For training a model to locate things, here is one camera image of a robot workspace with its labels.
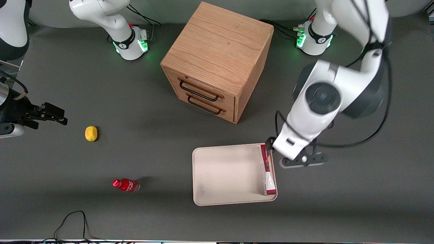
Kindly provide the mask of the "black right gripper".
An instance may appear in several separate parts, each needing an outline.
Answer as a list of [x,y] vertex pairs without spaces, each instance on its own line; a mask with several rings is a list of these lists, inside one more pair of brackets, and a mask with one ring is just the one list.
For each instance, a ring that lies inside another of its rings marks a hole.
[[67,125],[68,119],[64,117],[65,111],[51,103],[45,102],[41,105],[41,113],[37,110],[37,105],[30,102],[27,97],[14,100],[19,93],[15,90],[9,90],[6,101],[1,105],[1,123],[14,123],[38,129],[40,121],[54,121],[62,125]]

